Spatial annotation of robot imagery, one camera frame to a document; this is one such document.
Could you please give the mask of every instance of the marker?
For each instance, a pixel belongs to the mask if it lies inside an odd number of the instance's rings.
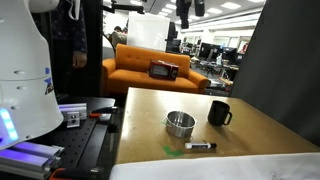
[[[216,143],[186,143],[187,149],[214,149],[217,147]]]

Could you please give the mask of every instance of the couch armrest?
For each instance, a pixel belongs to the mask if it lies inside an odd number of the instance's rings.
[[[193,82],[199,89],[205,89],[208,85],[209,79],[205,76],[193,71],[189,70],[188,79]]]
[[[102,61],[101,87],[102,95],[107,95],[108,77],[116,70],[115,59],[105,59]]]

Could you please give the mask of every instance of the couch cushion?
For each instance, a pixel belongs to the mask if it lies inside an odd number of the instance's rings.
[[[177,92],[198,93],[198,87],[186,78],[177,77],[175,81],[155,79],[143,72],[119,69],[109,76],[108,92],[124,93],[129,87],[158,89]]]
[[[116,51],[117,69],[126,69],[131,71],[147,72],[151,60],[163,60],[175,63],[179,66],[179,77],[188,77],[190,68],[190,57],[171,53],[158,52],[118,44]]]

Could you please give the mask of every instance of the black mug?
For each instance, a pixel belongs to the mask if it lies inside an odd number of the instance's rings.
[[[221,101],[213,101],[208,114],[208,121],[215,126],[222,126],[230,124],[232,113],[230,112],[230,106]]]

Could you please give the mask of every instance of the orange couch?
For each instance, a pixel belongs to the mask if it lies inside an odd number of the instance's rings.
[[[149,77],[150,60],[163,60],[179,66],[175,81]],[[208,84],[203,75],[190,70],[190,57],[153,50],[117,45],[116,58],[102,62],[103,94],[127,94],[129,87],[187,93],[203,93]]]

